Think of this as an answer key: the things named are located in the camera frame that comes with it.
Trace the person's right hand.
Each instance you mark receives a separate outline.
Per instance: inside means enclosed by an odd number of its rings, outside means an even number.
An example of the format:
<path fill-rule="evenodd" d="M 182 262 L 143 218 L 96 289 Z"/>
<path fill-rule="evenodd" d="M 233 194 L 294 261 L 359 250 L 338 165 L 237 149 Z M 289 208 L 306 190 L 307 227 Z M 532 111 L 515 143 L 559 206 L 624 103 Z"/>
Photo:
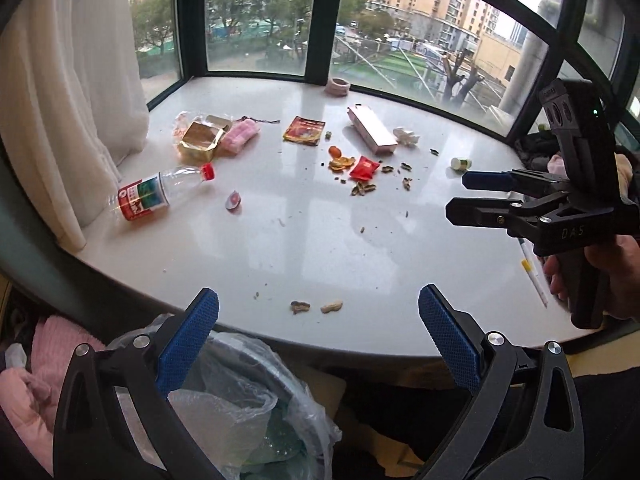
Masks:
<path fill-rule="evenodd" d="M 608 277 L 610 299 L 604 308 L 620 320 L 639 321 L 639 244 L 633 236 L 617 235 L 614 242 L 588 246 L 587 261 Z"/>

